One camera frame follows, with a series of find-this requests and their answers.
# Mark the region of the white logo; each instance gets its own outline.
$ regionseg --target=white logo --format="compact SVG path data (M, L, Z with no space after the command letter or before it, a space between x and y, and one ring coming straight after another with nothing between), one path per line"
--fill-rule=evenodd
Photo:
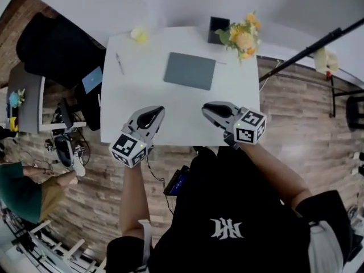
M213 220L212 218L210 219L215 222L215 233L211 236L212 238L218 238L220 236L220 239L227 239L228 237L234 239L243 238L239 230L239 225L241 222L233 225L231 219L228 219L227 221L225 221L223 218L220 218L220 220Z

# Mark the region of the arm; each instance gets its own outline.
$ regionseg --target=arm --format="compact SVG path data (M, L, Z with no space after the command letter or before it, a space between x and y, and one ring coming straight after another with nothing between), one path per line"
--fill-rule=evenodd
M24 176L34 176L34 175L39 175L39 174L46 174L47 171L48 170L44 169L44 168L36 168L36 167L32 167L32 166L23 167Z
M120 227L124 237L137 237L144 240L143 226L138 220L150 220L140 163L134 168L125 166L120 205Z
M249 156L267 181L292 208L312 196L305 181L295 171L272 156L261 145L240 144L240 148Z

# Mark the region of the white table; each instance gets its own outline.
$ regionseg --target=white table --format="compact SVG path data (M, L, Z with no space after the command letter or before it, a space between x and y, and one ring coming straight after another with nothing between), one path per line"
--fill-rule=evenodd
M116 52L123 66L121 73ZM163 81L170 52L217 60L210 91ZM195 27L163 28L138 44L128 34L112 36L101 94L101 141L111 142L133 112L162 105L166 116L155 144L174 146L225 145L222 130L202 114L209 101L230 101L259 110L258 66L255 57L239 63L234 51L208 44Z

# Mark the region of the black pole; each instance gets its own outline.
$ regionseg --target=black pole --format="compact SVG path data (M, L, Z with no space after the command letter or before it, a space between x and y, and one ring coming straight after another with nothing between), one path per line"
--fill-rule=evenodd
M337 28L334 31L330 32L326 36L324 36L322 39L315 42L313 45L310 45L305 50L301 51L294 57L290 58L289 60L285 61L282 65L279 65L278 67L274 68L273 70L269 71L265 75L259 78L259 82L262 82L269 77L273 76L274 74L277 74L278 72L286 69L290 65L294 64L295 62L303 59L306 56L309 56L310 54L316 52L318 49L323 48L324 46L327 46L328 44L332 43L333 41L337 40L338 38L342 37L343 35L346 35L350 33L351 31L357 29L358 27L362 26L364 24L364 18L361 20L355 22L348 28L341 30L341 28Z

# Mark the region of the black box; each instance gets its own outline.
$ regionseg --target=black box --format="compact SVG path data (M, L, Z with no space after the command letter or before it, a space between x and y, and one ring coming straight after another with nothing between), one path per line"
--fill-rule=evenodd
M215 33L217 30L228 30L230 26L230 19L212 17L210 18L210 27L209 27L209 38L207 40L208 43L214 44L222 44L220 41L220 36Z

